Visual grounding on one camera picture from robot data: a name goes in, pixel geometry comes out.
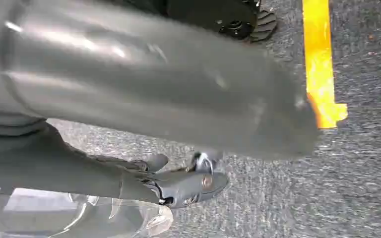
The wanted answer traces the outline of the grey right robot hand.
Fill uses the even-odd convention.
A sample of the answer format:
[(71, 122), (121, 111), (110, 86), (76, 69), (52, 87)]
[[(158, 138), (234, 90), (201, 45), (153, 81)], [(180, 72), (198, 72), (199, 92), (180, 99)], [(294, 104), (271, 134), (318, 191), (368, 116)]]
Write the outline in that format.
[(0, 0), (0, 189), (164, 198), (48, 119), (263, 160), (312, 153), (314, 107), (273, 55), (130, 1)]

